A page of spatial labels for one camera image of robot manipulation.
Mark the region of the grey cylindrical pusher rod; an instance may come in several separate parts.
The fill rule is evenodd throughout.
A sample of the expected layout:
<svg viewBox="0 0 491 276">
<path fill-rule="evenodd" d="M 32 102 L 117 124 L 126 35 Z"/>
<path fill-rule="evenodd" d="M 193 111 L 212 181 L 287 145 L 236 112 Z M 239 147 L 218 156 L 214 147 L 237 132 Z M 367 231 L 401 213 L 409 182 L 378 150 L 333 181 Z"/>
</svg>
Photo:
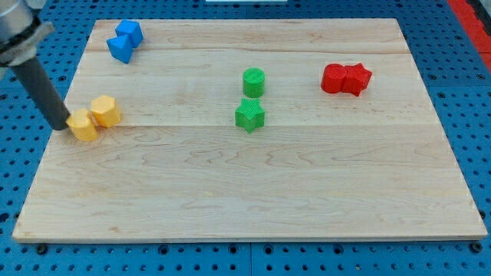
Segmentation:
<svg viewBox="0 0 491 276">
<path fill-rule="evenodd" d="M 70 116 L 61 95 L 56 91 L 45 69 L 36 56 L 11 67 L 20 83 L 29 93 L 36 107 L 53 130 L 65 130 Z"/>
</svg>

